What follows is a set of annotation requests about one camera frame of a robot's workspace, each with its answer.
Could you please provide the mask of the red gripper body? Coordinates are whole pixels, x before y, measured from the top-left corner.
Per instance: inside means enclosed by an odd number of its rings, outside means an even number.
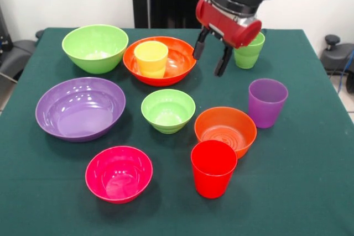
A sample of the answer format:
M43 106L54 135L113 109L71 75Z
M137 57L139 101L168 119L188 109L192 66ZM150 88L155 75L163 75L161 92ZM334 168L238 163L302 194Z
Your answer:
M203 27L209 29L209 34L236 49L249 45L262 27L261 21L254 16L242 18L227 13L211 0L198 1L196 17Z

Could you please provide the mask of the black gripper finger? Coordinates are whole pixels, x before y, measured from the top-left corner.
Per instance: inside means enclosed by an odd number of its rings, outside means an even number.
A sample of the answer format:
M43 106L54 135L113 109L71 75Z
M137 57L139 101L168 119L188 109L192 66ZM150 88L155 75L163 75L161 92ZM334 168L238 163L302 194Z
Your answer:
M225 44L225 48L223 50L223 56L219 59L216 68L214 70L214 75L221 77L229 63L229 60L232 56L233 47Z
M194 46L193 54L192 54L192 56L195 60L200 59L202 52L204 50L204 47L205 47L205 39L208 34L209 34L209 29L202 27L201 32L200 32L198 39L196 41L196 44Z

